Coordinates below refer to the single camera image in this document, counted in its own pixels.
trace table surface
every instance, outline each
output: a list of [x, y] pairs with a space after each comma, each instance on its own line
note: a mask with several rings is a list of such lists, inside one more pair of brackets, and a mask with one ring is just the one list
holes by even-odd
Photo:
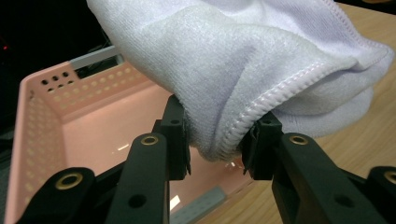
[[[358, 31], [396, 50], [396, 16], [340, 4]], [[396, 166], [396, 62], [375, 85], [368, 113], [348, 128], [317, 139], [341, 168], [366, 177], [372, 167]], [[199, 223], [282, 223], [271, 182], [257, 181]]]

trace basket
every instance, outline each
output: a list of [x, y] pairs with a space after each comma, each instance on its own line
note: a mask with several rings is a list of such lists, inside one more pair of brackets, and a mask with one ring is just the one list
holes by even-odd
[[[117, 54], [114, 47], [98, 50], [22, 81], [6, 223], [18, 221], [33, 195], [55, 173], [88, 167], [99, 175], [124, 161], [133, 140], [150, 133], [162, 117], [171, 93], [128, 62], [85, 78], [75, 72]], [[231, 196], [250, 182], [234, 163], [204, 161], [193, 148], [191, 167], [192, 176], [171, 182], [170, 198], [179, 198], [173, 214], [202, 200], [214, 187]]]

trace brass insert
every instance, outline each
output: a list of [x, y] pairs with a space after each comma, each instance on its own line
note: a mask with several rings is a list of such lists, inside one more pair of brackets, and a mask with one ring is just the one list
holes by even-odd
[[306, 138], [302, 137], [302, 136], [298, 136], [298, 135], [293, 135], [289, 138], [289, 140], [296, 144], [296, 145], [307, 145], [308, 144], [308, 140], [306, 140]]
[[145, 146], [152, 146], [158, 143], [158, 137], [156, 136], [146, 136], [142, 139], [142, 141], [140, 141], [143, 145]]
[[82, 178], [82, 174], [77, 172], [64, 175], [56, 181], [55, 188], [59, 190], [72, 189], [82, 181]]
[[384, 173], [384, 176], [390, 183], [396, 185], [396, 172], [394, 172], [394, 171], [386, 171]]

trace towel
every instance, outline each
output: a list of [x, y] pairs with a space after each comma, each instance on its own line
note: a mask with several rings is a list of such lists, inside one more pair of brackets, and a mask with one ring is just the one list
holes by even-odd
[[393, 59], [331, 0], [88, 0], [113, 45], [174, 93], [191, 145], [231, 161], [272, 111], [283, 131], [337, 132], [370, 107]]

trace pink plastic basket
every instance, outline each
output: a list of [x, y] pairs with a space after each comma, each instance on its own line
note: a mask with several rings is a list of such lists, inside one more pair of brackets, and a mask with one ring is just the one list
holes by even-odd
[[[20, 218], [53, 174], [88, 167], [96, 175], [126, 159], [133, 140], [149, 133], [170, 96], [129, 63], [80, 79], [75, 69], [114, 56], [107, 48], [34, 73], [21, 83], [6, 223]], [[215, 186], [228, 196], [250, 182], [237, 165], [204, 161], [191, 149], [192, 176], [171, 182], [172, 213]]]

